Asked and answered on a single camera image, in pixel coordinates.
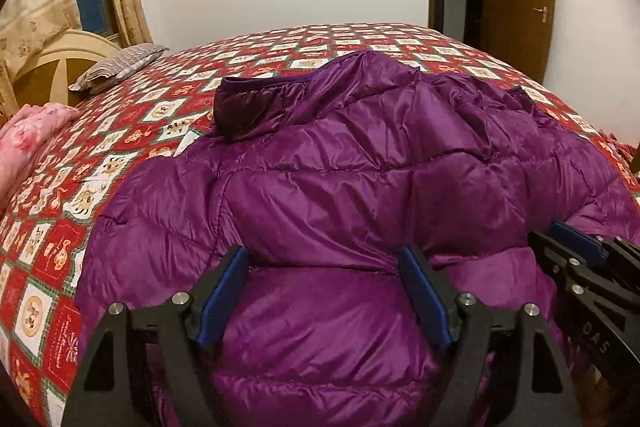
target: purple puffer jacket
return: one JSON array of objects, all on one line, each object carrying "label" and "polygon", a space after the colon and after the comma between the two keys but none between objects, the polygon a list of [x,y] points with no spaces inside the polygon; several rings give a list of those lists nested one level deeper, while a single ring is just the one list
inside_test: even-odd
[{"label": "purple puffer jacket", "polygon": [[[215,121],[111,198],[76,305],[84,345],[111,302],[158,304],[248,247],[255,266],[210,368],[234,427],[415,419],[440,363],[398,277],[402,245],[486,304],[548,316],[555,288],[529,230],[560,219],[640,239],[606,158],[519,88],[362,51],[296,77],[225,79]],[[161,383],[156,396],[177,426]]]}]

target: bed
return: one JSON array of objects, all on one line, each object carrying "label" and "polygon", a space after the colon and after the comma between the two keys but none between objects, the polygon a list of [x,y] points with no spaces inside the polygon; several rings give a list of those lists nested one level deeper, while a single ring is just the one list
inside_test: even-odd
[{"label": "bed", "polygon": [[0,360],[40,423],[60,425],[78,367],[81,317],[73,299],[84,250],[91,224],[127,172],[147,158],[178,155],[204,134],[222,77],[298,74],[359,49],[385,52],[425,72],[521,86],[540,108],[593,142],[640,200],[626,163],[561,99],[507,64],[427,28],[304,26],[164,57],[81,102],[81,117],[53,139],[2,217]]}]

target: red fabric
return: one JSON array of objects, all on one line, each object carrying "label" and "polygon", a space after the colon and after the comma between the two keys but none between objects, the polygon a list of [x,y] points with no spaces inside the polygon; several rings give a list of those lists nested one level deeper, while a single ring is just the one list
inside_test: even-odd
[{"label": "red fabric", "polygon": [[610,143],[561,99],[518,71],[433,30],[408,24],[305,26],[225,39],[164,57],[83,103],[0,222],[0,360],[45,425],[59,425],[78,364],[73,305],[95,216],[126,173],[175,155],[207,131],[223,76],[277,76],[317,68],[359,49],[384,51],[427,72],[520,85],[566,128],[591,140],[638,183]]}]

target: silver bolt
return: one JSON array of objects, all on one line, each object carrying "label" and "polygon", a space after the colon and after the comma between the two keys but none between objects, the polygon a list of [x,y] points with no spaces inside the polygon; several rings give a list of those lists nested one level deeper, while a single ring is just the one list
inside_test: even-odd
[{"label": "silver bolt", "polygon": [[114,302],[113,304],[111,304],[111,306],[109,306],[109,313],[111,315],[120,315],[123,310],[124,304],[122,304],[121,302]]},{"label": "silver bolt", "polygon": [[473,306],[474,304],[476,304],[476,302],[478,302],[478,299],[476,299],[476,296],[469,292],[461,293],[458,296],[458,300],[464,306]]},{"label": "silver bolt", "polygon": [[189,302],[189,294],[187,292],[174,293],[174,296],[171,298],[171,302],[178,306],[186,304]]},{"label": "silver bolt", "polygon": [[530,302],[524,305],[524,312],[527,315],[531,315],[532,317],[535,317],[536,315],[540,315],[540,308],[538,308],[538,306],[533,304],[533,302]]}]

